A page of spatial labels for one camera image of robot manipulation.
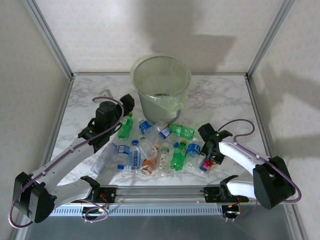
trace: white marble table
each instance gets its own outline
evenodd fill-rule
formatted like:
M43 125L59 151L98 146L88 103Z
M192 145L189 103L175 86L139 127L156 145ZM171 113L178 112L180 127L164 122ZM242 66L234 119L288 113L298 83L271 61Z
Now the white marble table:
M113 97L118 100L125 94L131 94L135 100L133 135L138 134L137 119L142 117L143 113L138 93L134 89L129 75L76 76L52 158L68 147L77 137L77 134L88 124L89 120L95 116L99 104L93 103L92 98L98 96L104 89L110 89ZM256 125L256 131L250 136L239 138L239 142L261 154L265 154L244 77L196 75L192 77L188 99L176 123L197 130L201 125L209 122L217 130L224 123L239 118L251 120ZM246 122L236 122L225 129L235 135L250 132L251 126ZM224 159L222 165L215 167L209 174L201 174L197 170L184 168L182 171L172 170L165 176L161 176L158 172L146 176L140 172L119 172L114 167L97 176L90 171L90 168L103 149L104 147L75 167L59 185L75 182L85 175L96 179L101 185L119 186L218 184L221 180L234 174L243 176L248 180L251 179L250 174L243 167L228 157Z

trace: gray floor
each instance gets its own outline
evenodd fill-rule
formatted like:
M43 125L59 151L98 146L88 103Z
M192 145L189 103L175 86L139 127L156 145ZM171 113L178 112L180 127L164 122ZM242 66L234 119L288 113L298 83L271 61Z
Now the gray floor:
M259 207L249 218L225 222L220 216L114 216L84 223L80 216L52 216L32 224L27 240L291 240L283 206Z

